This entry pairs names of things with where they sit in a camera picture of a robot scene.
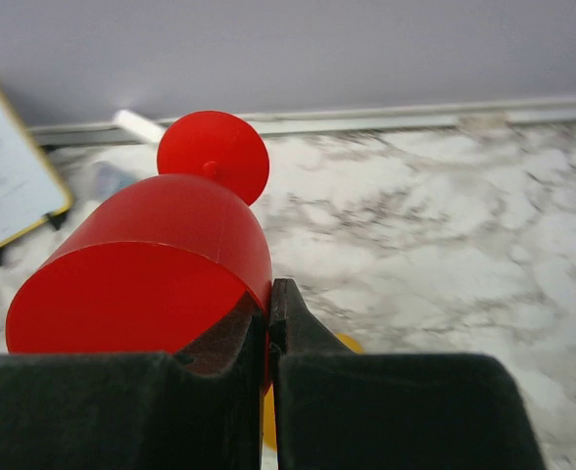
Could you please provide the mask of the yellow plastic wine glass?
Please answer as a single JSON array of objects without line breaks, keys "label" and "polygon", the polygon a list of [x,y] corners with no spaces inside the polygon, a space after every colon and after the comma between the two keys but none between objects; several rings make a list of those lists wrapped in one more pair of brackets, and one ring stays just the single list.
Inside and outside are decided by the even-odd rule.
[{"label": "yellow plastic wine glass", "polygon": [[[364,352],[362,345],[354,338],[338,333],[337,339],[351,352],[361,354]],[[331,412],[333,405],[329,400],[336,400],[342,395],[342,392],[337,389],[330,381],[324,384],[322,381],[317,383],[318,389],[313,388],[311,385],[311,394],[308,404],[319,405]],[[277,444],[277,418],[275,409],[275,395],[273,387],[270,387],[264,398],[264,425],[263,425],[263,441],[264,445],[271,450],[277,451],[279,446]]]}]

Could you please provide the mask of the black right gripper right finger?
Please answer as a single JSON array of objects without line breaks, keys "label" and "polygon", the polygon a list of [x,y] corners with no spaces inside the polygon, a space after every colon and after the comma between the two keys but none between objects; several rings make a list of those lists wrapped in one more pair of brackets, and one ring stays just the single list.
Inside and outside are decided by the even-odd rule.
[{"label": "black right gripper right finger", "polygon": [[[269,359],[282,469],[542,469],[513,377],[475,353],[357,354],[273,283]],[[342,395],[308,404],[311,385]]]}]

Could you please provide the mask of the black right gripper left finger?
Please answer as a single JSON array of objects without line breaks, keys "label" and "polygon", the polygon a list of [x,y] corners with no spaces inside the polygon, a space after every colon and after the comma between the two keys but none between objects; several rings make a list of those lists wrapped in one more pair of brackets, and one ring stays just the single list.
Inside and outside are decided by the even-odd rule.
[{"label": "black right gripper left finger", "polygon": [[0,469],[257,469],[262,310],[176,353],[0,355]]}]

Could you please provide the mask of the red plastic wine glass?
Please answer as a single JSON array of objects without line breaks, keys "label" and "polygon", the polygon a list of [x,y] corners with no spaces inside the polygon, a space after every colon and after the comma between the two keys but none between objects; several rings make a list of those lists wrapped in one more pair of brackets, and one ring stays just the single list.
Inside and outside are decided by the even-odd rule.
[{"label": "red plastic wine glass", "polygon": [[23,283],[5,326],[11,353],[175,353],[244,298],[268,310],[272,271],[252,212],[269,177],[239,117],[177,120],[157,174],[115,193]]}]

